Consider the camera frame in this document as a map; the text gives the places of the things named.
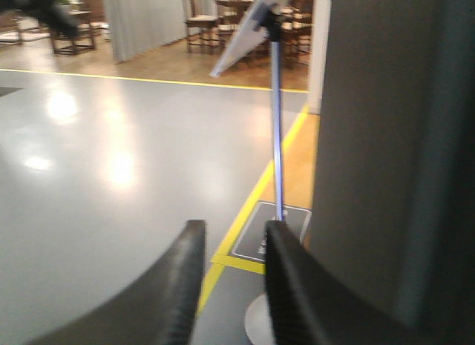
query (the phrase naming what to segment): gray curtain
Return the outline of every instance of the gray curtain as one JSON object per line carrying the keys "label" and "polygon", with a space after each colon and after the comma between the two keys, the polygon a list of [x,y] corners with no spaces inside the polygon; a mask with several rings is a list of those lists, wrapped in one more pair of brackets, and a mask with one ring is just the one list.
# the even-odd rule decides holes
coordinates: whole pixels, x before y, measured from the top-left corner
{"label": "gray curtain", "polygon": [[119,62],[185,36],[182,0],[105,0],[105,11]]}

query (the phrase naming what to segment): gray epoxy floor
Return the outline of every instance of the gray epoxy floor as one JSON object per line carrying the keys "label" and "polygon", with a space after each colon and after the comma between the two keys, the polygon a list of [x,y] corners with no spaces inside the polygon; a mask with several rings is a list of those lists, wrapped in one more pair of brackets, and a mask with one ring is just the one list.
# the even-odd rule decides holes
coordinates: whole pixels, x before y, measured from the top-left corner
{"label": "gray epoxy floor", "polygon": [[[0,97],[2,345],[107,300],[188,219],[207,220],[209,259],[271,158],[267,91],[7,71],[0,86],[22,88]],[[305,99],[284,94],[286,130]]]}
{"label": "gray epoxy floor", "polygon": [[263,275],[226,267],[197,319],[192,345],[252,345],[244,329],[247,307],[263,293]]}

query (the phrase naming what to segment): round stand base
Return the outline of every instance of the round stand base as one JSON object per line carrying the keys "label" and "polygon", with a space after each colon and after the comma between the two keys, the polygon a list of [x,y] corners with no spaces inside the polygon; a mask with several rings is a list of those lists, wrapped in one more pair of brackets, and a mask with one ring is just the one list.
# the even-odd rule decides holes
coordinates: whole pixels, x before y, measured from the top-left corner
{"label": "round stand base", "polygon": [[275,345],[265,293],[255,298],[246,310],[244,329],[252,345]]}

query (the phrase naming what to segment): chair leg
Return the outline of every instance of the chair leg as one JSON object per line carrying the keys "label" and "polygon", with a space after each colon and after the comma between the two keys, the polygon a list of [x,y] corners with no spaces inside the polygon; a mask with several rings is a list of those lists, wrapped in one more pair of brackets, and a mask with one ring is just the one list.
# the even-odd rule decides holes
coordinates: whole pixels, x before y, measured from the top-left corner
{"label": "chair leg", "polygon": [[191,53],[190,28],[186,26],[186,50]]}
{"label": "chair leg", "polygon": [[200,27],[200,49],[201,49],[201,53],[204,53],[204,37],[203,37],[203,29]]}

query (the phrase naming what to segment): white column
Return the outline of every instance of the white column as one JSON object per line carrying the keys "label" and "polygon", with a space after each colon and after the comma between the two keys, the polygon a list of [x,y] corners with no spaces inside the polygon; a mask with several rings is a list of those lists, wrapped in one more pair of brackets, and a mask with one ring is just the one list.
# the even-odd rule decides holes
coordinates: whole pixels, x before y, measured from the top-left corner
{"label": "white column", "polygon": [[325,59],[327,57],[328,28],[332,0],[314,0],[312,54],[309,68],[309,112],[320,114],[324,86]]}

